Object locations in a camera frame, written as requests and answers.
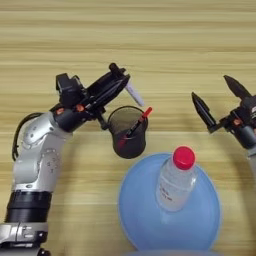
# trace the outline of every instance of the wooden table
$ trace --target wooden table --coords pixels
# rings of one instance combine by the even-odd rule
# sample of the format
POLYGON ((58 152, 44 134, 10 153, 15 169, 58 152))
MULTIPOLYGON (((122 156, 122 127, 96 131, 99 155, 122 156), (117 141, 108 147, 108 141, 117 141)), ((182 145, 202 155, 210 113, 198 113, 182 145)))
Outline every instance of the wooden table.
MULTIPOLYGON (((127 68, 154 112, 143 156, 186 144, 214 181, 223 225, 214 250, 256 255, 256 197, 246 152, 231 134, 210 136, 191 92, 216 118, 239 103, 222 76, 256 83, 256 2, 253 0, 2 0, 0 2, 0 217, 10 195, 11 144, 26 114, 58 100, 55 75, 79 75, 89 85, 110 62, 127 68)), ((123 92, 109 114, 134 104, 123 92)), ((87 123, 65 146, 62 174, 45 245, 53 255, 119 255, 134 250, 117 216, 117 195, 128 168, 111 136, 87 123)))

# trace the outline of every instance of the red bottle cap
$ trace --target red bottle cap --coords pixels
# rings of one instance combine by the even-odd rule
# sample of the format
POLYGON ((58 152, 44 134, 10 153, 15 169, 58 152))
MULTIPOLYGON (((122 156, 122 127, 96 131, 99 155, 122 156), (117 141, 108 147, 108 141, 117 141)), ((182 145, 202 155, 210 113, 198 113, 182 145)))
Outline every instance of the red bottle cap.
POLYGON ((181 170, 189 170, 195 163, 195 154, 189 147, 178 147, 173 154, 174 164, 181 170))

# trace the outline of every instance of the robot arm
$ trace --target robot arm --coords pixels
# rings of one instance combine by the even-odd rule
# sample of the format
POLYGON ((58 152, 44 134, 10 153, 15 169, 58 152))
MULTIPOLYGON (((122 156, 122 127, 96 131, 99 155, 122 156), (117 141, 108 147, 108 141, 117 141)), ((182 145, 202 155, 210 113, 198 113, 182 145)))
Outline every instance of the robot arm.
POLYGON ((241 99, 240 106, 233 109, 228 116, 218 123, 210 114, 205 102, 192 93, 192 100, 196 111, 204 121, 210 133, 225 128, 232 133, 238 142, 248 152, 248 160, 256 178, 256 95, 252 96, 246 88, 232 77, 224 76, 229 89, 241 99))
POLYGON ((109 68, 110 72, 88 88, 77 76, 58 75, 59 103, 47 113, 34 115, 36 119, 24 132, 20 154, 15 135, 12 193, 5 223, 0 225, 1 255, 50 255, 40 246, 47 240, 47 215, 60 173, 62 146, 87 121, 98 119, 101 128, 107 129, 104 106, 130 78, 114 63, 109 68))

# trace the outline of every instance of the blue bowl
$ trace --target blue bowl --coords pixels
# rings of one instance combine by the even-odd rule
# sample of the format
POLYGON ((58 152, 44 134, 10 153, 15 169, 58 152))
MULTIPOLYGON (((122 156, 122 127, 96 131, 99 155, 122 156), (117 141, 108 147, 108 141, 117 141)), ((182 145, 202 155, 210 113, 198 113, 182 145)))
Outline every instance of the blue bowl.
POLYGON ((198 178, 184 208, 167 212, 156 202, 156 184, 163 162, 159 153, 135 164, 121 185, 118 212, 122 228, 138 250, 208 250, 221 226, 221 206, 207 174, 198 178))

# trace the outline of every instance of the cable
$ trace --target cable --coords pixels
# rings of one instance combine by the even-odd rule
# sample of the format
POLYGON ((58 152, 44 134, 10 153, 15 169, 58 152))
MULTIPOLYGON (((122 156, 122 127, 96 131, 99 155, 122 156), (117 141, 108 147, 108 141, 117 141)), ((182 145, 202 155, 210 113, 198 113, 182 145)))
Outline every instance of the cable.
POLYGON ((22 128, 22 126, 27 123, 28 121, 34 119, 34 118, 37 118, 39 116, 41 116, 43 113, 32 113, 32 114, 29 114, 27 115, 26 117, 24 117, 21 122, 19 123, 17 129, 16 129, 16 132, 15 132, 15 135, 14 135, 14 138, 13 138, 13 143, 12 143, 12 159, 13 161, 16 161, 16 159, 18 158, 19 156, 19 152, 18 152, 18 148, 19 148, 19 145, 18 145, 18 138, 19 138, 19 134, 20 134, 20 130, 22 128))

